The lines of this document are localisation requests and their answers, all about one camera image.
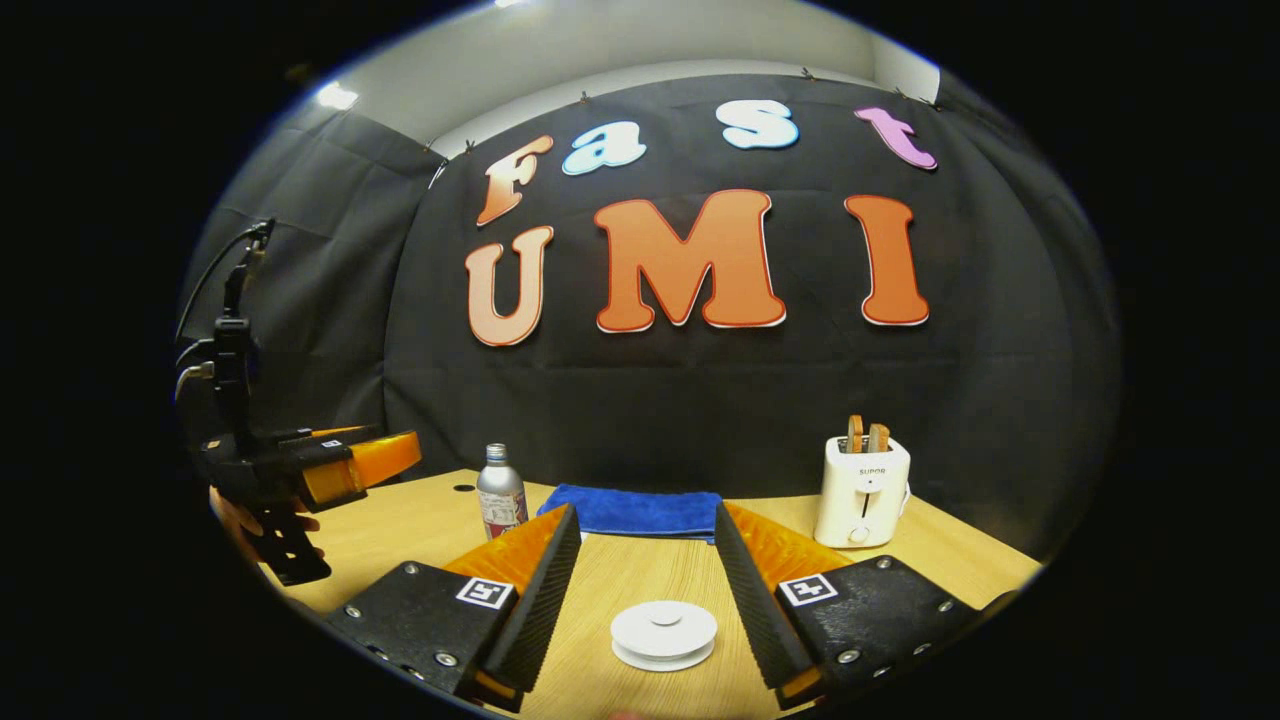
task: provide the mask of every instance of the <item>letter m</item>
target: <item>letter m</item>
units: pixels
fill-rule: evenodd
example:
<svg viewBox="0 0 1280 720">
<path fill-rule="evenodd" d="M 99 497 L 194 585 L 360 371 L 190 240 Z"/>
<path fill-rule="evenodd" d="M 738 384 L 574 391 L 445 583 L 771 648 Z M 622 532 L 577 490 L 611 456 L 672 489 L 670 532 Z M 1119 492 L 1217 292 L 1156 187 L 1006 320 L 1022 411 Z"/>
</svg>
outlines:
<svg viewBox="0 0 1280 720">
<path fill-rule="evenodd" d="M 703 204 L 689 240 L 681 240 L 648 200 L 600 209 L 595 224 L 609 237 L 609 304 L 596 316 L 607 333 L 645 331 L 654 311 L 640 297 L 640 277 L 676 325 L 692 313 L 708 270 L 712 299 L 703 319 L 717 328 L 763 328 L 781 323 L 787 307 L 773 295 L 764 251 L 769 196 L 724 190 Z"/>
</svg>

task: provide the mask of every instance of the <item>white wall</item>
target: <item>white wall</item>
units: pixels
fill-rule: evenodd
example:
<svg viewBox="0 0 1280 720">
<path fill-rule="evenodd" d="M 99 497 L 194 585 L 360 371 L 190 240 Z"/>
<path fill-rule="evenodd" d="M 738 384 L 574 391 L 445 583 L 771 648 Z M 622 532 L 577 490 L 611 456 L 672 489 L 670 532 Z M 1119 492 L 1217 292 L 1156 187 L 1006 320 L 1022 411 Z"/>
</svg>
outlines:
<svg viewBox="0 0 1280 720">
<path fill-rule="evenodd" d="M 581 96 L 722 73 L 899 86 L 932 100 L 909 51 L 796 0 L 526 0 L 419 31 L 340 72 L 364 114 L 445 158 Z"/>
</svg>

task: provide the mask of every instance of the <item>human hand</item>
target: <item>human hand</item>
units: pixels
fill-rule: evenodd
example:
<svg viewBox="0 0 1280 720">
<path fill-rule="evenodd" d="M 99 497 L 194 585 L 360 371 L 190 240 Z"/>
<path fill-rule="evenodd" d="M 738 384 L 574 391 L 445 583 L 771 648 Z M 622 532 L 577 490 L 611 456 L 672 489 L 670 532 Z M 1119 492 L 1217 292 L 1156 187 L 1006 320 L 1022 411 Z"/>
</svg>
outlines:
<svg viewBox="0 0 1280 720">
<path fill-rule="evenodd" d="M 257 551 L 253 550 L 253 546 L 244 538 L 244 532 L 253 533 L 256 537 L 262 537 L 262 525 L 259 524 L 256 518 L 253 518 L 253 514 L 223 497 L 214 486 L 209 486 L 209 505 L 214 509 L 214 514 L 218 515 L 218 520 L 221 523 L 223 529 L 227 530 L 228 536 L 230 536 L 241 553 L 251 562 L 264 562 L 264 560 L 257 555 Z M 297 512 L 307 511 L 307 507 L 302 505 L 302 501 L 298 498 L 293 498 L 293 509 Z M 302 529 L 308 533 L 314 533 L 320 529 L 320 520 L 316 520 L 315 518 L 300 515 L 298 519 L 302 520 Z M 317 547 L 316 555 L 324 557 L 324 550 Z"/>
</svg>

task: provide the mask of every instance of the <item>wooden table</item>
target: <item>wooden table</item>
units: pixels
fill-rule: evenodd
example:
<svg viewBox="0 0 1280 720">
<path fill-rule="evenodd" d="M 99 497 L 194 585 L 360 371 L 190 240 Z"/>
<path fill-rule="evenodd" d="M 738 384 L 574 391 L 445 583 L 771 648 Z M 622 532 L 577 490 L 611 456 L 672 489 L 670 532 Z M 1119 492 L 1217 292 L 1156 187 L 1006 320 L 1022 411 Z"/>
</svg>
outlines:
<svg viewBox="0 0 1280 720">
<path fill-rule="evenodd" d="M 406 560 L 442 566 L 485 542 L 475 492 L 453 489 L 474 486 L 475 478 L 474 470 L 460 470 L 372 488 L 367 498 L 317 516 L 312 542 L 324 548 L 333 575 L 291 588 L 266 575 L 288 597 L 328 614 Z M 530 515 L 553 489 L 526 483 Z M 805 534 L 818 514 L 818 496 L 732 501 Z M 1020 588 L 1041 568 L 919 497 L 908 502 L 892 542 L 842 552 L 855 561 L 893 555 L 977 609 Z M 614 657 L 613 616 L 653 600 L 710 611 L 719 625 L 712 656 L 677 673 L 646 673 Z M 618 710 L 650 720 L 781 715 L 760 679 L 716 547 L 705 541 L 589 534 L 582 542 L 538 684 L 512 716 L 604 720 Z"/>
</svg>

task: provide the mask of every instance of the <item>black fabric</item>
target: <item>black fabric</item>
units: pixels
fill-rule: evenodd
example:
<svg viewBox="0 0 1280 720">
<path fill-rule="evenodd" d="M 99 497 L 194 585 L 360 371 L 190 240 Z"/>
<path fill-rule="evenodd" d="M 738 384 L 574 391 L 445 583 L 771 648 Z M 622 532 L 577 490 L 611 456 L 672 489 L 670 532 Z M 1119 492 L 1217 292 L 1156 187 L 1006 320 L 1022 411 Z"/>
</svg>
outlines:
<svg viewBox="0 0 1280 720">
<path fill-rule="evenodd" d="M 716 108 L 750 99 L 790 108 L 800 140 L 728 145 Z M 259 287 L 246 293 L 264 346 L 255 418 L 417 430 L 424 459 L 408 475 L 480 468 L 484 446 L 504 442 L 539 483 L 809 495 L 820 489 L 822 443 L 860 413 L 911 452 L 914 495 L 1044 559 L 1083 511 L 1115 418 L 1115 302 L 1083 211 L 1030 143 L 946 74 L 940 105 L 776 76 L 659 82 L 509 128 L 451 159 L 429 191 L 434 154 L 358 115 L 308 115 L 228 191 L 195 264 L 275 215 Z M 867 106 L 909 123 L 938 168 L 899 159 L 854 117 Z M 579 135 L 616 120 L 639 123 L 639 160 L 561 172 Z M 544 133 L 554 147 L 517 187 L 520 205 L 476 228 L 485 170 Z M 705 199 L 728 188 L 772 199 L 765 245 L 786 320 L 708 325 L 708 279 L 682 327 L 644 286 L 654 325 L 602 332 L 608 241 L 594 214 L 645 199 L 687 237 Z M 911 208 L 923 325 L 863 319 L 868 256 L 844 209 L 850 195 Z M 541 320 L 513 347 L 486 346 L 468 324 L 465 259 L 503 245 L 494 304 L 509 313 L 511 241 L 538 225 L 554 228 Z M 193 328 L 211 323 L 215 301 L 206 287 Z"/>
</svg>

